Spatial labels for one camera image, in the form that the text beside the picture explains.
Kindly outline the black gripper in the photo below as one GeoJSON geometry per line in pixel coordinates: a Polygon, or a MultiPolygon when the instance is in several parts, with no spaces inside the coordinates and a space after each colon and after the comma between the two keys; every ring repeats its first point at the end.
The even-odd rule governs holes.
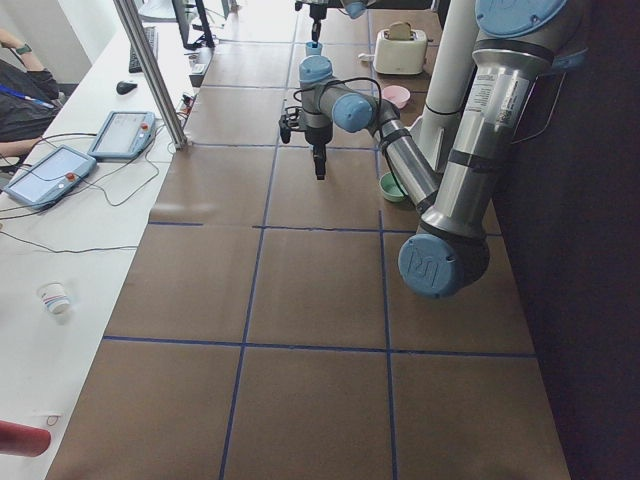
{"type": "Polygon", "coordinates": [[[333,125],[327,124],[321,127],[307,126],[305,139],[312,145],[314,169],[317,180],[324,180],[326,175],[326,148],[325,145],[333,139],[333,125]]]}
{"type": "Polygon", "coordinates": [[[294,9],[301,11],[307,5],[309,7],[309,16],[314,20],[311,30],[311,39],[318,42],[321,32],[321,21],[327,17],[329,8],[329,0],[298,0],[294,2],[294,9]]]}

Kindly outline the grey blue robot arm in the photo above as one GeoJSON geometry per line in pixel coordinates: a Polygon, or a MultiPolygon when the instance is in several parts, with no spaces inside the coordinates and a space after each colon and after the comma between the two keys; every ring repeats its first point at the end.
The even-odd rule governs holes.
{"type": "Polygon", "coordinates": [[[318,43],[322,22],[327,18],[329,9],[342,9],[351,19],[357,19],[366,12],[370,4],[370,1],[361,0],[301,0],[294,2],[294,9],[301,11],[304,6],[309,8],[309,17],[312,19],[311,40],[318,43]]]}
{"type": "Polygon", "coordinates": [[[438,1],[443,33],[422,115],[406,127],[381,96],[350,89],[318,42],[299,66],[300,103],[283,137],[304,133],[318,177],[335,128],[367,131],[420,215],[398,268],[417,294],[455,294],[486,271],[482,221],[535,82],[581,64],[587,1],[438,1]]]}

